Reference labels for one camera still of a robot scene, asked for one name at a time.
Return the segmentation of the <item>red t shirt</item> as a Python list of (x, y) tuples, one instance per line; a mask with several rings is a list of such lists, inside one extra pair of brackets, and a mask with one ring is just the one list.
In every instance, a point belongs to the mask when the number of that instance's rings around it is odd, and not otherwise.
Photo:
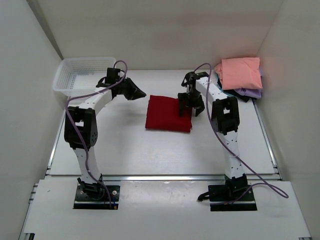
[(192, 127), (192, 108), (183, 105), (180, 116), (177, 98), (150, 95), (145, 122), (147, 130), (189, 133)]

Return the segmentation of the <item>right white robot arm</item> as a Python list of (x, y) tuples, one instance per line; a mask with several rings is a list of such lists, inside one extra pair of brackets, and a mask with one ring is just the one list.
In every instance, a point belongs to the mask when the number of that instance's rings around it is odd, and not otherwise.
[(187, 108), (195, 109), (198, 116), (209, 108), (205, 106), (211, 102), (211, 111), (208, 114), (209, 123), (218, 140), (224, 147), (225, 174), (223, 185), (208, 187), (208, 191), (198, 196), (197, 200), (202, 202), (221, 201), (223, 204), (235, 201), (248, 189), (248, 180), (241, 161), (238, 148), (238, 130), (240, 115), (238, 100), (223, 94), (216, 86), (208, 86), (201, 78), (209, 78), (206, 72), (188, 72), (181, 86), (186, 92), (179, 93), (178, 112), (184, 116)]

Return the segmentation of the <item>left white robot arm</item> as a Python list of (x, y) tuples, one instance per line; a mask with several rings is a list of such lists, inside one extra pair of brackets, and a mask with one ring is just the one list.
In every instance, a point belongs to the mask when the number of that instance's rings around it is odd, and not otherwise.
[(69, 143), (78, 160), (81, 172), (78, 183), (83, 193), (94, 201), (108, 199), (110, 196), (95, 156), (97, 114), (118, 95), (123, 95), (128, 101), (147, 96), (129, 77), (115, 80), (103, 77), (94, 92), (84, 96), (84, 102), (77, 106), (68, 105), (65, 111), (64, 140)]

